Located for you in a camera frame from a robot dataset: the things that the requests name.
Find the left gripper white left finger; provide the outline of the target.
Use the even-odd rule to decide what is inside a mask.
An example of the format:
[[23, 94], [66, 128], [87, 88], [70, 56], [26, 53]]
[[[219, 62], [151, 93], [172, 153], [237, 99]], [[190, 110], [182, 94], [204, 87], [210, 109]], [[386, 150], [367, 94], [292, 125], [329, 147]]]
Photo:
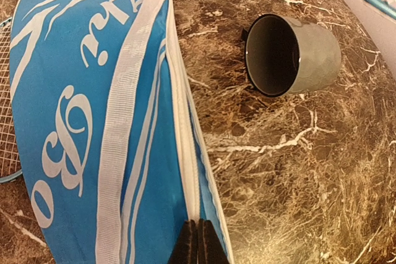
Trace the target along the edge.
[[193, 220], [185, 221], [168, 264], [196, 264], [197, 245], [196, 222]]

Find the grey tube cap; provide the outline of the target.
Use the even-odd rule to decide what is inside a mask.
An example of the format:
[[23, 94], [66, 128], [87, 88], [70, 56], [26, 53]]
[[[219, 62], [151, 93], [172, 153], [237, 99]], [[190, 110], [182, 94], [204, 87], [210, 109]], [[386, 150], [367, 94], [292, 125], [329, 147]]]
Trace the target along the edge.
[[318, 24], [264, 14], [241, 38], [248, 77], [266, 97], [325, 88], [342, 66], [336, 37]]

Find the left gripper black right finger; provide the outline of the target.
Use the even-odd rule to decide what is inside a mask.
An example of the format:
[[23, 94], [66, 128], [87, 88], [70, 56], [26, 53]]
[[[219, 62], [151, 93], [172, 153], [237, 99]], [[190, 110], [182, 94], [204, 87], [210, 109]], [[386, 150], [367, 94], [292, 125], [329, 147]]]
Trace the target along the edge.
[[199, 264], [228, 264], [227, 256], [211, 221], [199, 220], [197, 240]]

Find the blue racket cover bag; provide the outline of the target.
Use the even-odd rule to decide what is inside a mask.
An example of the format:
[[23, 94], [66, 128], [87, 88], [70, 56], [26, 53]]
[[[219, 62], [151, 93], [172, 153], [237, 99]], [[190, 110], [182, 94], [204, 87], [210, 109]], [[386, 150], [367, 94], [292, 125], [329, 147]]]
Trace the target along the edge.
[[19, 0], [10, 52], [22, 172], [56, 263], [168, 263], [200, 219], [233, 263], [173, 0]]

